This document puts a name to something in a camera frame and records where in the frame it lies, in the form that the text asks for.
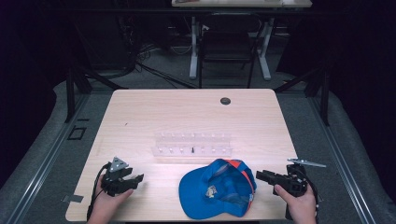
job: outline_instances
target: wooden table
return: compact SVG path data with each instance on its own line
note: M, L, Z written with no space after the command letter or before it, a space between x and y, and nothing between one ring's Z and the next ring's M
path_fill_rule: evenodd
M229 105L220 99L228 97ZM154 157L155 133L230 133L231 159L244 161L253 174L269 170L286 173L288 158L296 158L288 128L272 90L122 90L115 91L94 140L75 194L69 221L84 221L94 179L100 168L117 156L144 174L134 194L114 216L117 221L191 220L178 199L178 184L187 172L215 158ZM286 204L273 187L256 180L254 202L244 217L228 214L212 220L283 219Z

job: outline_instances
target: black cable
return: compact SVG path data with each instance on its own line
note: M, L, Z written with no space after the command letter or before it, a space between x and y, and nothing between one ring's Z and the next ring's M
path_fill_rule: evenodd
M312 191L314 191L314 197L315 197L315 203L316 203L315 210L317 212L317 215L316 215L315 219L316 219L316 222L318 224L318 210L319 210L318 189L315 186L315 184L312 183L312 181L308 178L308 176L306 174L304 174L303 172L301 172L300 170L298 170L296 168L293 168L293 167L290 167L290 168L292 168L293 171L295 171L295 172L299 173L300 175L302 175L304 177L304 179L306 180L306 182L308 182L308 184L311 186Z
M96 194L94 201L96 201L97 197L99 196L99 194L101 194L103 191L105 191L105 189L108 188L108 186L110 186L110 183L106 184L104 188L102 188L98 194Z
M166 74L165 72L161 72L161 71L158 71L156 69L150 68L150 67L148 67L148 66L146 66L146 65L144 65L144 64L142 64L140 62L136 62L136 64L141 66L142 69L145 69L146 71L150 72L152 75L155 75L155 76L158 76L158 77L162 77L166 81L176 82L177 84L185 86L185 87L187 87L189 89L196 89L197 88L196 86L193 86L191 83L185 82L184 80L179 79L177 77L173 77L172 75Z
M108 167L110 167L110 166L111 166L111 162L108 162L106 165L104 165L104 166L100 169L98 175L96 176L95 182L94 182L94 184L93 184L93 191L92 191L92 196L91 196L91 204L90 204L90 206L88 207L88 211L87 211L87 221L88 221L88 220L90 219L90 217L91 217L92 210L93 210L93 205L94 205L94 203L95 203L95 200L96 200L97 196L99 196L99 194L103 191L103 190L101 190L97 195L95 194L95 193L96 193L96 187L97 187L98 180L99 180L99 176L100 176L100 174L103 172L103 170L108 169Z
M140 50L140 53L146 53L146 52L150 52L152 49L156 49L155 45L153 44L146 44L145 46L143 46Z

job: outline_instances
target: human hand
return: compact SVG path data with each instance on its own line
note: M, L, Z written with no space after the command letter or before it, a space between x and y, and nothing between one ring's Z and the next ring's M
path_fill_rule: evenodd
M99 176L95 192L97 197L95 203L93 204L91 217L87 223L101 224L109 222L116 213L120 204L122 204L134 192L133 189L128 189L122 194L112 197L103 192L101 187L102 179L103 175Z
M288 204L291 217L296 224L315 224L316 200L314 191L308 184L306 193L300 197L294 197L285 191L280 185L275 185L276 193Z

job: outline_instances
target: blue baseball cap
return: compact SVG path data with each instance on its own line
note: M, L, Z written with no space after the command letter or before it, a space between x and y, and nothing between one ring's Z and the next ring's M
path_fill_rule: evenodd
M253 202L256 188L253 174L244 162L217 159L184 175L178 195L190 218L205 219L221 213L242 217Z

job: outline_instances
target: chair leg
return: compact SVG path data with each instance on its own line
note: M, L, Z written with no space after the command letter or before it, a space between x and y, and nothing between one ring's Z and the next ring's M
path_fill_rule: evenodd
M251 61L250 71L248 74L247 89L250 89L251 78L253 77L254 59Z
M200 57L198 57L198 88L202 88L202 60Z

